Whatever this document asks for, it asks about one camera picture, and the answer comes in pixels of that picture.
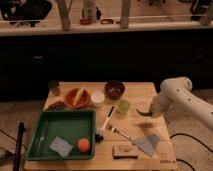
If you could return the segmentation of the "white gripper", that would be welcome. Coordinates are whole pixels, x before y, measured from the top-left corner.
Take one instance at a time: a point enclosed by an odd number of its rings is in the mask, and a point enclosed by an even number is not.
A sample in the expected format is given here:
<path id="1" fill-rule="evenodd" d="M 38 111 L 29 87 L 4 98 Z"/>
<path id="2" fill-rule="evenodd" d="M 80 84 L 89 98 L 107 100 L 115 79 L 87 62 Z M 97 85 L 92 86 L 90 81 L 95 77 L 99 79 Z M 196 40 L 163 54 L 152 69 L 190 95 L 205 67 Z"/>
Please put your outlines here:
<path id="1" fill-rule="evenodd" d="M 156 118 L 158 118 L 158 117 L 163 115 L 162 106 L 158 103 L 156 97 L 153 98 L 153 100 L 152 100 L 152 102 L 150 104 L 149 112 L 151 113 L 151 117 L 153 119 L 156 119 Z"/>

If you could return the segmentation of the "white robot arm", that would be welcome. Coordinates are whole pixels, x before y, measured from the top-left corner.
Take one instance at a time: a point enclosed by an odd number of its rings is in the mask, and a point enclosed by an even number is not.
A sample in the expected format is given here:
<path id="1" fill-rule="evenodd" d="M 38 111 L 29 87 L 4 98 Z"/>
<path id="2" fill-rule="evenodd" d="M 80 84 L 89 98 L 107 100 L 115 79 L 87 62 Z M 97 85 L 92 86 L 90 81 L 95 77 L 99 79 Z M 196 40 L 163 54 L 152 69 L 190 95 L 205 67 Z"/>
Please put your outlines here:
<path id="1" fill-rule="evenodd" d="M 154 114 L 168 110 L 172 103 L 178 103 L 213 131 L 213 105 L 191 93 L 192 81 L 188 77 L 165 79 L 160 84 L 160 92 L 153 98 L 149 111 Z"/>

